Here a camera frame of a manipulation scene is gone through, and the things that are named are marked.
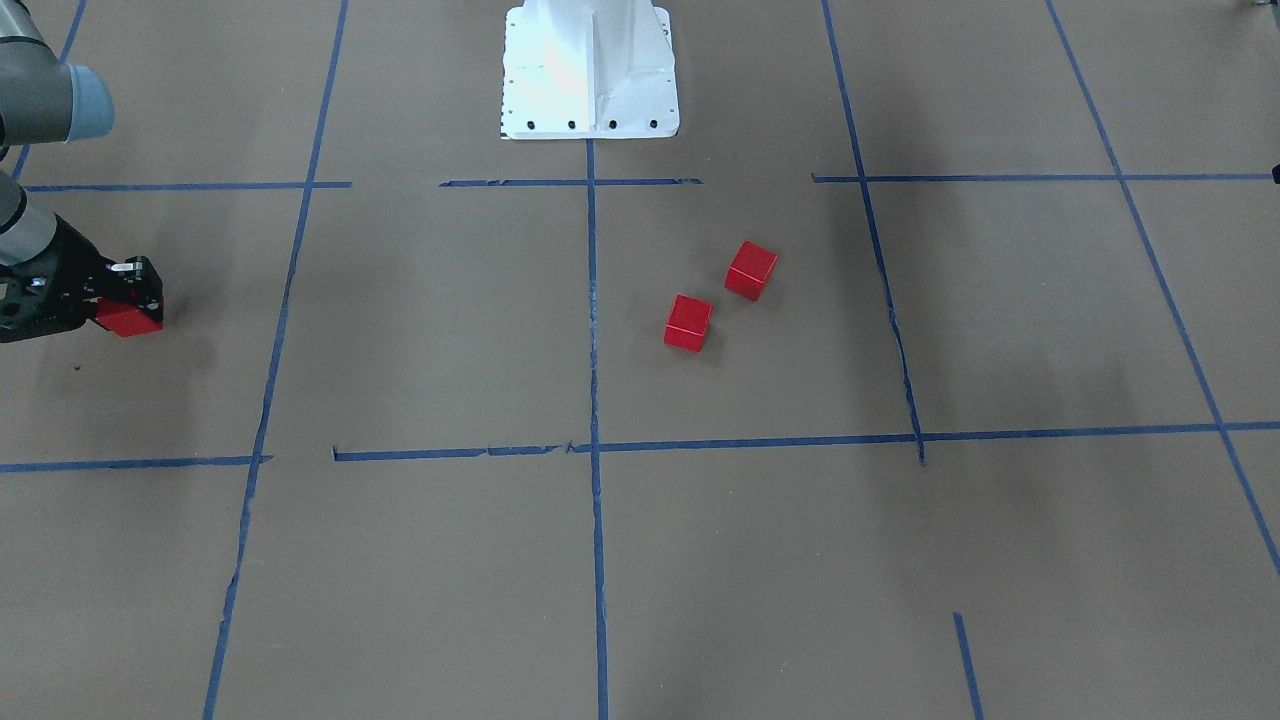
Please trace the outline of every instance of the floor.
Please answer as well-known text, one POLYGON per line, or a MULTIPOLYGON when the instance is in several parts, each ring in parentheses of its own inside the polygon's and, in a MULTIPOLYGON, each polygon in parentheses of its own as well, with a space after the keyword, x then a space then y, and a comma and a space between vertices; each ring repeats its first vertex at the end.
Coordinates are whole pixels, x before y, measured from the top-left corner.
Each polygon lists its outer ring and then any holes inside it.
POLYGON ((513 4, 32 3, 169 322, 4 350, 0 717, 1275 717, 1267 9, 664 0, 520 143, 513 4))

